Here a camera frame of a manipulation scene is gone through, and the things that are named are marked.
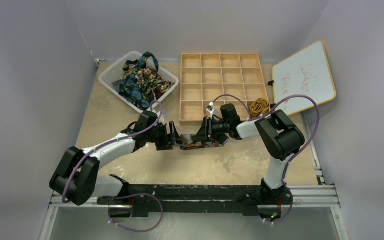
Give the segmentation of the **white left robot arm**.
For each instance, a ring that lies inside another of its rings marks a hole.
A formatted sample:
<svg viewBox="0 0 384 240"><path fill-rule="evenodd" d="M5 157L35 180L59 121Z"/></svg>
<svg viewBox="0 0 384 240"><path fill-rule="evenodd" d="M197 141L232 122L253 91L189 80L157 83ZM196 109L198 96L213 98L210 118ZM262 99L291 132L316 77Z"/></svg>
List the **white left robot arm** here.
<svg viewBox="0 0 384 240"><path fill-rule="evenodd" d="M53 173L49 187L62 195L63 203L81 206L93 197L108 197L118 205L129 199L128 183L117 176L99 177L99 170L111 162L137 152L146 144L158 151L184 144L174 122L165 124L161 113L144 111L115 137L84 149L66 150Z"/></svg>

